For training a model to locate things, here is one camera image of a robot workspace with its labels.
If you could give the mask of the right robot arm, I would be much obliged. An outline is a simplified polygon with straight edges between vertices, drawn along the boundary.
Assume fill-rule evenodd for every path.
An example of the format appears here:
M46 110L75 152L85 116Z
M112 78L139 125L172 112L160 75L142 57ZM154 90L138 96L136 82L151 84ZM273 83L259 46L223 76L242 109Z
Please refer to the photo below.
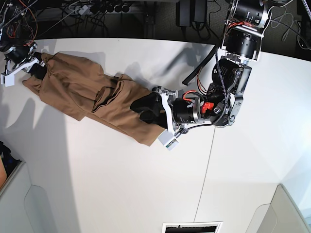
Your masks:
M0 52L4 55L5 67L0 74L1 83L8 83L24 71L42 80L47 67L36 52L35 42L38 22L35 0L2 0L0 2Z

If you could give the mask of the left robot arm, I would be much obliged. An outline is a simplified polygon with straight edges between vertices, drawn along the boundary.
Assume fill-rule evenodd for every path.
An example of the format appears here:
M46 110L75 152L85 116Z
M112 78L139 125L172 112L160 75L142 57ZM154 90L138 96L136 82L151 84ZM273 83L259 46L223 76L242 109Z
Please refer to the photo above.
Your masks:
M183 81L188 85L199 79L202 69L215 58L208 89L200 81L197 90L183 95L155 87L149 95L134 101L131 110L139 114L141 121L158 125L175 137L198 127L231 126L250 77L248 63L259 59L264 32L273 21L271 10L287 4L286 0L230 1L221 43Z

